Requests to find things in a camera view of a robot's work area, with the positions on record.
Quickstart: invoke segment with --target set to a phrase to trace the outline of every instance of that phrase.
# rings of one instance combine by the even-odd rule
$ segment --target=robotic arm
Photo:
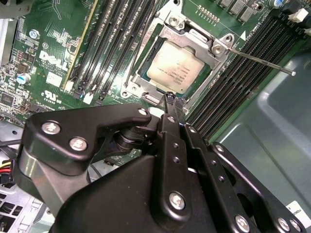
[[[164,95],[158,118],[138,104],[35,114],[14,176],[56,216],[50,233],[304,232],[301,222],[223,145],[185,123]],[[142,156],[90,183],[92,162]]]

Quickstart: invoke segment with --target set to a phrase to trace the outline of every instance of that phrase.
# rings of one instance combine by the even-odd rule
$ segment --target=white label
[[[54,86],[59,87],[60,84],[62,83],[62,80],[63,80],[62,77],[60,77],[60,76],[58,76],[56,74],[53,74],[52,72],[49,72],[49,74],[47,76],[47,81],[46,82],[50,83],[50,84],[52,84]]]
[[[311,226],[311,219],[308,217],[306,212],[301,208],[297,201],[293,201],[286,206],[296,218],[298,218],[305,228]]]

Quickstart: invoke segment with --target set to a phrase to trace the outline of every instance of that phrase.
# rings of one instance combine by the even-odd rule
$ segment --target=gray metal panel
[[[311,216],[311,55],[293,58],[216,140],[284,205]]]

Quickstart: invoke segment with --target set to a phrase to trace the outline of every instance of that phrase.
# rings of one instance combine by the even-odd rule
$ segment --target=cable
[[[0,173],[3,172],[11,172],[11,169],[10,168],[0,169]]]
[[[0,114],[5,115],[6,117],[9,117],[11,119],[13,119],[14,121],[16,121],[20,126],[24,127],[24,123],[22,121],[20,121],[19,119],[17,119],[15,116],[13,116],[12,114],[6,113],[2,110],[0,110]]]
[[[6,147],[6,146],[11,146],[11,145],[18,145],[20,143],[21,143],[21,139],[11,140],[11,141],[4,141],[4,142],[0,142],[0,147]]]
[[[6,167],[6,166],[9,166],[9,165],[11,165],[11,162],[7,162],[7,163],[5,163],[5,164],[2,164],[2,165],[0,166],[0,169],[4,168],[4,167]]]

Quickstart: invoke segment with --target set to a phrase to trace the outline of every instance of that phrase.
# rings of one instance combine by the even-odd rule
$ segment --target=silver metal frame
[[[193,103],[198,99],[199,95],[210,83],[210,81],[223,67],[229,53],[226,50],[226,47],[230,48],[233,46],[234,35],[228,33],[220,39],[215,39],[213,35],[204,31],[197,24],[190,21],[183,14],[181,14],[182,4],[183,2],[180,1],[180,4],[176,6],[173,3],[173,0],[171,0],[162,9],[160,9],[143,39],[143,45],[140,49],[140,53],[146,46],[154,29],[156,28],[156,25],[160,24],[163,25],[163,29],[158,37],[166,38],[182,48],[190,47],[194,49],[195,56],[211,67],[212,72],[210,75],[203,81],[201,86],[198,88],[198,90],[196,90],[191,98],[188,99],[188,102],[184,107],[185,111],[188,111]],[[198,30],[191,30],[189,33],[179,34],[171,27],[166,26],[166,24],[171,25],[177,31],[180,31],[184,28],[185,22],[190,24],[194,29]],[[146,58],[147,56],[144,58],[140,65],[145,62]],[[163,96],[162,93],[157,91],[155,84],[141,78],[137,72],[133,77],[130,78],[128,83],[124,83],[121,93],[124,92],[126,92],[127,95],[121,95],[123,98],[128,98],[131,95],[135,95],[154,105],[158,104]]]

